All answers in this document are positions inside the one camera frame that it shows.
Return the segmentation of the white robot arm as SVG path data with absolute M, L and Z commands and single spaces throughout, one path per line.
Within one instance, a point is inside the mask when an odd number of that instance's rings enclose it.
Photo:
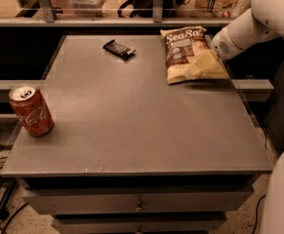
M 284 0 L 251 0 L 250 9 L 213 37 L 211 48 L 221 59 L 232 59 L 278 36 L 284 39 Z M 269 179 L 260 234 L 284 234 L 284 152 Z

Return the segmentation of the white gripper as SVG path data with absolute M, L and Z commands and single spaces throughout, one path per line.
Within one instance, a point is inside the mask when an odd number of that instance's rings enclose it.
M 227 26 L 212 38 L 211 49 L 196 57 L 193 63 L 185 69 L 183 76 L 186 79 L 227 79 L 228 74 L 220 63 L 219 57 L 223 60 L 233 59 L 243 52 L 231 40 Z

